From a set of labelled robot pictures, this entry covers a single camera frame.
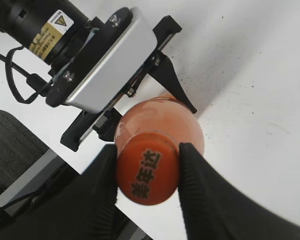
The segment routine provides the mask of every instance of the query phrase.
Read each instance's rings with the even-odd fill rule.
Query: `plastic bottle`
[[[195,116],[172,97],[156,97],[131,108],[115,134],[117,182],[142,205],[156,205],[176,190],[180,177],[179,144],[192,143],[203,155],[204,136]]]

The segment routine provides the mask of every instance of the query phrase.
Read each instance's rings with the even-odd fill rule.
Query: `gray carpet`
[[[0,187],[9,187],[47,150],[15,117],[0,111]]]

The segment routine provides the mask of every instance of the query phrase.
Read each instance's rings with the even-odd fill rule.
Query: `white surface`
[[[151,26],[172,15],[183,27],[164,52],[195,106],[205,133],[207,160],[232,184],[273,212],[300,224],[300,0],[75,0],[89,17],[106,20],[118,8],[137,6]],[[16,46],[0,34],[0,52]],[[47,76],[31,53],[15,61]],[[22,93],[30,94],[18,78]],[[162,91],[149,79],[121,112]],[[103,146],[92,134],[73,153],[62,133],[79,110],[51,109],[41,98],[17,104],[0,62],[0,109],[16,116],[79,172]],[[118,207],[155,240],[186,239],[177,195],[153,207],[119,194]]]

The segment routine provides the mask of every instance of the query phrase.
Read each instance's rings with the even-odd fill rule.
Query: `orange bottle cap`
[[[116,177],[118,186],[130,200],[142,205],[160,204],[179,184],[178,148],[165,135],[138,134],[120,153]]]

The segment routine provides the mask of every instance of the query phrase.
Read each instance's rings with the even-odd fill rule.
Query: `yellow warning sticker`
[[[29,50],[44,61],[73,24],[74,21],[63,11],[56,11],[35,36]]]

